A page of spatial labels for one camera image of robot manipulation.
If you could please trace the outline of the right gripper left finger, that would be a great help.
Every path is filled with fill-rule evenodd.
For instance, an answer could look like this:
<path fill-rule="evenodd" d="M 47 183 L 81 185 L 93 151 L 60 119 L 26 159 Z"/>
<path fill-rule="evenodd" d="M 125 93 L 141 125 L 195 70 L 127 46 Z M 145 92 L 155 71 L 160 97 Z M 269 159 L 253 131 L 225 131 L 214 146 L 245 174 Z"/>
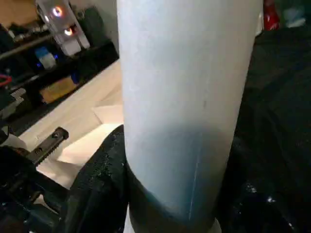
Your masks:
<path fill-rule="evenodd" d="M 122 233 L 128 197 L 124 127 L 119 125 L 76 176 L 63 205 L 63 232 Z"/>

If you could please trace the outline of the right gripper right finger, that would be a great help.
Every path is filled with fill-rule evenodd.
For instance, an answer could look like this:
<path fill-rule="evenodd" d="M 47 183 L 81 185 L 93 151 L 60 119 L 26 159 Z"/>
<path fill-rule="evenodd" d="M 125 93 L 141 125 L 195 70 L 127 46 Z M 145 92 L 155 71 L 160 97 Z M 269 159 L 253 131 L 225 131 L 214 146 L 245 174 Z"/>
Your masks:
<path fill-rule="evenodd" d="M 224 233 L 295 233 L 297 221 L 254 153 L 233 140 L 216 217 Z"/>

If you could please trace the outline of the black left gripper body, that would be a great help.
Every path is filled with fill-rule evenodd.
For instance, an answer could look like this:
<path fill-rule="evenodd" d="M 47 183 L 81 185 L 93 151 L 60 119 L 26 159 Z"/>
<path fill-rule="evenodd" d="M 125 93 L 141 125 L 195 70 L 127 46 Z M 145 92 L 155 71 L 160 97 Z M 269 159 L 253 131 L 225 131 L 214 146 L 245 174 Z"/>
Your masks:
<path fill-rule="evenodd" d="M 0 134 L 0 231 L 53 233 L 68 190 L 37 167 L 69 137 L 58 127 L 32 151 L 5 127 Z"/>

